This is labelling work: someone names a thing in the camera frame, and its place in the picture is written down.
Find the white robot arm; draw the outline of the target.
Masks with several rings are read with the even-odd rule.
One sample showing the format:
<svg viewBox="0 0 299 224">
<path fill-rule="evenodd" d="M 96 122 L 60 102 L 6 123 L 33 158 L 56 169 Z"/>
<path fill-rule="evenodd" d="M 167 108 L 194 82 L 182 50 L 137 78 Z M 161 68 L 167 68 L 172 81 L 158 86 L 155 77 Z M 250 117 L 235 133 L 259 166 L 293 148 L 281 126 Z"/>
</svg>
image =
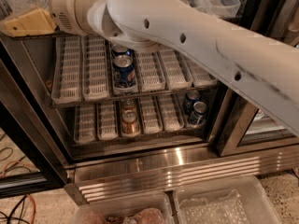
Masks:
<svg viewBox="0 0 299 224">
<path fill-rule="evenodd" d="M 7 0 L 5 35 L 45 35 L 35 9 L 73 35 L 100 35 L 140 51 L 181 52 L 299 135 L 299 49 L 206 14 L 180 0 Z"/>
</svg>

